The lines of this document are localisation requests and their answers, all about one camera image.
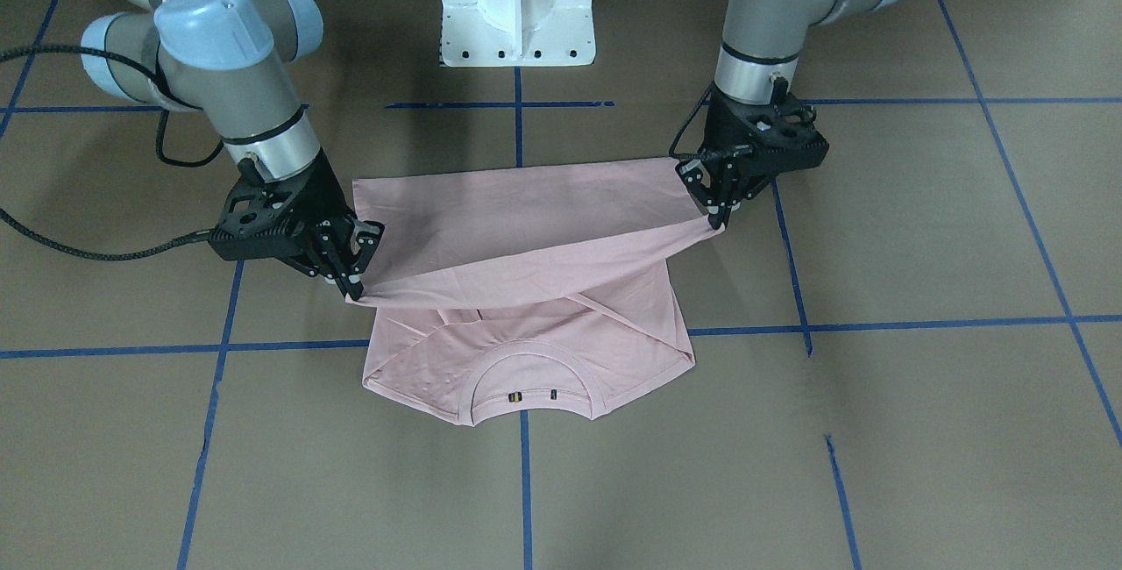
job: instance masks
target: pink t-shirt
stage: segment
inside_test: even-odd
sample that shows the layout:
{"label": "pink t-shirt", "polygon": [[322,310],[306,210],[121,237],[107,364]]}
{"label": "pink t-shirt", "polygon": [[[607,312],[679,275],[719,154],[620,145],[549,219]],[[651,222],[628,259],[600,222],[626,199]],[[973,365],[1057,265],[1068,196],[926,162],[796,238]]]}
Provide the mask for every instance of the pink t-shirt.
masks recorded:
{"label": "pink t-shirt", "polygon": [[588,419],[693,366],[665,259],[717,231],[673,158],[356,180],[385,223],[362,383],[458,425]]}

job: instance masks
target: blue tape line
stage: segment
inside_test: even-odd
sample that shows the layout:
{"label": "blue tape line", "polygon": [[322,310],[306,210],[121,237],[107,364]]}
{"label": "blue tape line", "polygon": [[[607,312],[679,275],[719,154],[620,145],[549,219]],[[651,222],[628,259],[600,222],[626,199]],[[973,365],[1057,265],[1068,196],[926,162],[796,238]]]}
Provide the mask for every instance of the blue tape line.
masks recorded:
{"label": "blue tape line", "polygon": [[779,195],[779,182],[772,180],[772,197],[775,199],[775,218],[779,220],[779,233],[787,249],[787,266],[791,269],[791,289],[794,292],[794,307],[799,311],[799,327],[802,328],[802,342],[807,346],[807,357],[815,355],[815,343],[810,339],[810,327],[807,322],[807,307],[802,302],[802,287],[799,286],[799,272],[794,267],[794,250],[791,249],[791,236],[787,231],[787,219],[783,215],[783,201]]}
{"label": "blue tape line", "polygon": [[514,166],[522,166],[522,67],[514,66]]}
{"label": "blue tape line", "polygon": [[195,465],[195,481],[191,487],[191,502],[187,504],[187,520],[183,525],[183,541],[180,543],[180,559],[176,563],[177,570],[185,570],[187,567],[187,555],[191,553],[191,537],[195,531],[195,517],[199,515],[199,497],[203,491],[203,476],[206,474],[206,459],[210,457],[211,435],[214,431],[214,417],[218,415],[218,386],[222,381],[226,373],[226,358],[230,343],[230,333],[233,331],[233,314],[238,307],[238,291],[241,289],[241,273],[245,261],[238,261],[233,267],[233,283],[230,286],[230,303],[226,311],[226,327],[222,328],[222,347],[218,353],[218,361],[214,364],[214,379],[211,383],[210,403],[206,405],[206,423],[203,424],[203,449],[199,453],[199,462]]}
{"label": "blue tape line", "polygon": [[1103,387],[1102,379],[1098,378],[1098,371],[1095,369],[1093,359],[1091,359],[1091,353],[1087,351],[1086,343],[1083,342],[1083,334],[1079,331],[1079,325],[1075,315],[1072,313],[1070,303],[1067,301],[1064,287],[1059,283],[1059,276],[1056,274],[1056,268],[1052,266],[1051,257],[1049,257],[1048,250],[1045,247],[1045,241],[1041,237],[1040,229],[1037,226],[1037,221],[1032,218],[1032,211],[1029,208],[1028,200],[1021,191],[1021,183],[1018,182],[1017,174],[1013,172],[1013,163],[1009,158],[1009,154],[1005,150],[1005,142],[1001,139],[996,122],[994,122],[993,119],[993,113],[991,113],[990,105],[986,103],[985,95],[982,94],[982,86],[978,84],[976,75],[974,75],[974,67],[971,66],[971,59],[966,55],[966,49],[963,46],[962,38],[958,36],[957,28],[955,28],[955,22],[950,19],[950,11],[947,10],[947,3],[944,2],[944,0],[936,1],[939,3],[939,10],[942,11],[942,18],[947,22],[950,36],[955,39],[955,47],[958,49],[958,55],[963,58],[963,66],[966,67],[966,75],[971,79],[971,85],[974,86],[974,94],[977,95],[978,105],[982,105],[982,113],[985,114],[986,123],[990,126],[990,135],[993,136],[993,141],[997,146],[997,154],[1001,155],[1001,162],[1005,165],[1005,174],[1009,175],[1009,182],[1013,185],[1013,193],[1017,194],[1017,202],[1020,203],[1021,211],[1024,213],[1024,219],[1029,223],[1029,230],[1032,231],[1033,241],[1037,242],[1037,249],[1040,251],[1040,257],[1043,259],[1045,267],[1047,267],[1048,277],[1051,278],[1060,306],[1064,309],[1064,315],[1067,315],[1067,322],[1069,322],[1072,328],[1072,334],[1075,337],[1075,341],[1079,347],[1079,353],[1083,356],[1083,361],[1087,366],[1087,373],[1091,374],[1091,379],[1095,385],[1095,390],[1098,393],[1098,401],[1103,405],[1103,411],[1105,411],[1106,417],[1110,419],[1111,428],[1114,430],[1114,438],[1118,441],[1119,447],[1122,447],[1122,426],[1119,425],[1118,415],[1114,414],[1114,407],[1111,405],[1110,397],[1106,395],[1106,389]]}
{"label": "blue tape line", "polygon": [[[36,46],[39,46],[43,43],[43,38],[47,35],[47,27],[50,26],[50,19],[55,16],[56,8],[58,8],[58,0],[50,0],[47,13],[43,16],[43,22],[39,24],[39,31],[35,35]],[[0,119],[0,138],[3,138],[4,131],[8,131],[8,122],[11,121],[11,114],[16,110],[16,102],[19,100],[20,93],[24,92],[24,85],[27,83],[27,75],[31,72],[33,62],[35,62],[35,55],[28,55],[28,58],[24,62],[24,70],[19,72],[16,90],[12,90],[11,100],[8,100],[8,108],[4,110],[3,119]]]}
{"label": "blue tape line", "polygon": [[974,105],[977,99],[802,99],[808,105]]}
{"label": "blue tape line", "polygon": [[[1078,323],[1122,323],[1122,314],[1075,315]],[[896,331],[923,329],[968,329],[992,327],[1038,327],[1049,323],[1070,323],[1066,315],[1041,315],[1023,319],[950,319],[949,321],[900,321],[870,323],[809,323],[811,333],[826,331]],[[792,325],[699,328],[689,330],[696,338],[718,335],[765,335],[778,333],[802,333],[801,323]],[[291,351],[309,349],[362,349],[368,339],[309,339],[285,342],[240,342],[228,343],[228,351]],[[86,349],[26,349],[0,351],[0,359],[36,358],[82,358],[103,356],[159,356],[175,353],[213,353],[222,350],[221,343],[180,343],[157,347],[88,347]]]}
{"label": "blue tape line", "polygon": [[997,103],[1046,103],[1046,105],[1082,102],[1122,102],[1122,98],[986,98],[985,100],[986,102]]}
{"label": "blue tape line", "polygon": [[366,349],[368,339],[320,339],[307,342],[245,342],[229,343],[230,351],[293,351],[309,349]]}
{"label": "blue tape line", "polygon": [[173,353],[213,353],[219,343],[172,343],[162,347],[101,347],[100,349],[28,349],[0,351],[0,359],[91,358],[104,356],[164,356]]}
{"label": "blue tape line", "polygon": [[386,110],[494,110],[514,105],[513,102],[393,102]]}
{"label": "blue tape line", "polygon": [[1065,315],[1027,319],[954,319],[954,321],[901,321],[874,323],[813,323],[810,331],[899,331],[910,329],[969,329],[982,327],[1030,327],[1068,323]]}
{"label": "blue tape line", "polygon": [[1087,343],[1083,340],[1083,332],[1079,331],[1079,325],[1072,322],[1068,323],[1072,328],[1072,335],[1075,337],[1075,343],[1079,347],[1079,355],[1083,356],[1083,364],[1087,367],[1087,373],[1091,375],[1091,381],[1095,385],[1095,390],[1098,393],[1098,401],[1103,403],[1103,410],[1106,411],[1106,420],[1111,424],[1111,430],[1114,431],[1114,439],[1119,443],[1119,448],[1122,448],[1122,425],[1119,424],[1118,414],[1114,414],[1114,407],[1111,406],[1111,399],[1106,395],[1106,387],[1103,386],[1102,378],[1098,377],[1098,369],[1095,367],[1095,362],[1091,359],[1091,351],[1087,350]]}
{"label": "blue tape line", "polygon": [[160,111],[158,105],[61,105],[61,107],[17,107],[13,114],[88,114],[107,113],[107,111]]}
{"label": "blue tape line", "polygon": [[1075,315],[1077,323],[1122,322],[1122,314]]}
{"label": "blue tape line", "polygon": [[834,450],[834,438],[826,434],[826,449],[830,453],[830,469],[834,470],[834,487],[838,491],[838,504],[842,505],[842,520],[845,522],[845,537],[849,542],[849,559],[853,570],[861,570],[861,551],[857,550],[857,531],[853,527],[853,515],[849,514],[849,499],[845,495],[845,482],[842,480],[842,468],[838,467],[837,453]]}
{"label": "blue tape line", "polygon": [[765,335],[773,333],[801,333],[802,327],[774,325],[774,327],[712,327],[708,329],[687,330],[691,337],[701,338],[706,335]]}
{"label": "blue tape line", "polygon": [[522,107],[616,107],[614,100],[527,100]]}
{"label": "blue tape line", "polygon": [[386,110],[502,110],[518,107],[616,107],[614,100],[469,100],[469,102],[393,102]]}
{"label": "blue tape line", "polygon": [[522,436],[522,567],[534,568],[534,528],[530,517],[530,414],[518,413]]}

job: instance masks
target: white mounting bracket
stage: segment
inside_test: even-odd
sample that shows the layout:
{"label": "white mounting bracket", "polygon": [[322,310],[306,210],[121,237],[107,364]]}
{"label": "white mounting bracket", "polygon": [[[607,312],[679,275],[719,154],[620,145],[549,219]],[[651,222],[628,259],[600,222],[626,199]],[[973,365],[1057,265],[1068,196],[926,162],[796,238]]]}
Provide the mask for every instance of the white mounting bracket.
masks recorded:
{"label": "white mounting bracket", "polygon": [[586,66],[592,0],[442,0],[445,66]]}

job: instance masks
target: black cable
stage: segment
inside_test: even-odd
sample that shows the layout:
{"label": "black cable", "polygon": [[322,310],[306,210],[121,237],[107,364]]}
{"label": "black cable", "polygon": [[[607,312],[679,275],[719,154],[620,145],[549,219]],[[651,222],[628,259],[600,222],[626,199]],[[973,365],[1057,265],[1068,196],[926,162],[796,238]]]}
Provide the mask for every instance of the black cable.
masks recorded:
{"label": "black cable", "polygon": [[678,158],[678,159],[700,158],[699,154],[678,154],[675,149],[678,149],[678,141],[681,141],[682,135],[686,134],[686,129],[689,128],[690,122],[693,122],[693,118],[696,118],[698,111],[701,111],[701,105],[705,105],[706,100],[709,99],[709,94],[712,94],[712,83],[709,83],[709,86],[706,86],[705,93],[701,93],[701,99],[698,99],[697,105],[693,105],[693,111],[690,111],[690,114],[687,116],[686,118],[686,122],[682,122],[682,126],[679,127],[678,135],[674,135],[674,141],[670,142],[671,158]]}
{"label": "black cable", "polygon": [[[37,44],[37,46],[20,46],[16,47],[16,49],[0,50],[0,63],[11,62],[13,58],[28,57],[28,55],[33,54],[89,54],[94,55],[94,57],[109,58],[112,59],[112,62],[123,63],[125,66],[132,67],[134,71],[140,72],[140,74],[144,74],[145,77],[151,80],[151,82],[157,86],[157,90],[159,90],[162,94],[166,95],[166,98],[178,102],[178,99],[168,94],[167,82],[164,77],[160,77],[160,75],[157,75],[155,72],[147,70],[147,67],[145,67],[140,62],[125,57],[125,55],[116,54],[114,52],[90,49],[90,47],[84,46],[70,46],[70,44]],[[168,165],[177,164],[176,166],[203,166],[205,163],[211,162],[211,159],[213,159],[221,150],[222,144],[220,142],[218,149],[215,149],[210,157],[200,163],[181,163],[178,159],[167,158],[164,155],[165,127],[167,127],[167,110],[164,110],[163,114],[160,114],[160,123],[159,127],[157,127],[156,155],[163,159],[164,163],[168,163]],[[31,239],[34,242],[40,243],[40,246],[61,251],[64,255],[71,255],[71,257],[92,259],[92,261],[135,261],[136,259],[145,259],[147,257],[153,257],[153,255],[159,255],[162,251],[168,251],[173,249],[173,247],[187,246],[190,242],[206,241],[212,233],[212,230],[192,231],[192,233],[182,235],[182,237],[172,239],[172,241],[162,242],[157,247],[148,247],[147,250],[127,251],[127,254],[123,255],[104,255],[101,254],[101,251],[80,250],[76,247],[64,246],[64,243],[43,237],[43,235],[25,227],[24,223],[20,223],[16,218],[12,218],[11,214],[8,214],[8,211],[4,211],[2,206],[0,206],[0,221],[8,223],[8,226],[12,227],[12,229],[19,235],[24,235],[24,237]]]}
{"label": "black cable", "polygon": [[184,166],[187,167],[187,169],[197,169],[200,166],[210,165],[210,163],[214,162],[214,158],[218,158],[219,154],[222,154],[222,147],[224,146],[222,141],[218,141],[214,150],[210,151],[210,155],[208,155],[206,158],[196,159],[196,162],[193,163],[185,163],[183,159],[168,158],[167,155],[164,155],[164,131],[167,130],[168,114],[171,114],[171,111],[168,110],[160,111],[159,122],[156,126],[156,158],[159,158],[160,163],[164,163],[164,165]]}
{"label": "black cable", "polygon": [[71,255],[71,257],[91,259],[91,261],[135,261],[136,259],[145,259],[147,257],[153,257],[153,255],[159,255],[160,251],[168,251],[173,249],[173,247],[187,246],[188,242],[206,241],[212,232],[210,230],[193,231],[193,233],[177,237],[172,239],[172,241],[162,242],[157,247],[149,247],[147,250],[127,251],[125,255],[103,255],[101,251],[79,250],[76,247],[63,246],[61,242],[45,238],[43,235],[37,233],[37,231],[33,231],[28,227],[25,227],[24,223],[20,223],[16,218],[12,218],[12,215],[8,214],[3,208],[0,208],[0,221],[8,223],[8,226],[12,227],[12,229],[15,229],[19,235],[24,235],[24,237],[31,239],[34,242],[39,242],[42,246],[46,246],[52,250],[61,251],[64,255]]}

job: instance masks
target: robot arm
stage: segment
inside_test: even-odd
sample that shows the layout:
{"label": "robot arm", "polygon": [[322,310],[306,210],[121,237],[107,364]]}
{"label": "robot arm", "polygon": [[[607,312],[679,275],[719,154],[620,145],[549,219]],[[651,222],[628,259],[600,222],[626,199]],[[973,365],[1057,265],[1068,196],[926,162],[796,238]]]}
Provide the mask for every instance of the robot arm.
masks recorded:
{"label": "robot arm", "polygon": [[813,108],[790,92],[808,28],[894,1],[728,0],[702,146],[678,165],[714,227],[775,175],[826,157]]}
{"label": "robot arm", "polygon": [[347,205],[283,63],[315,50],[313,0],[129,0],[154,13],[91,24],[83,46],[137,59],[162,79],[84,55],[110,94],[167,110],[201,110],[240,178],[209,239],[224,259],[276,258],[324,275],[351,298],[381,238]]}

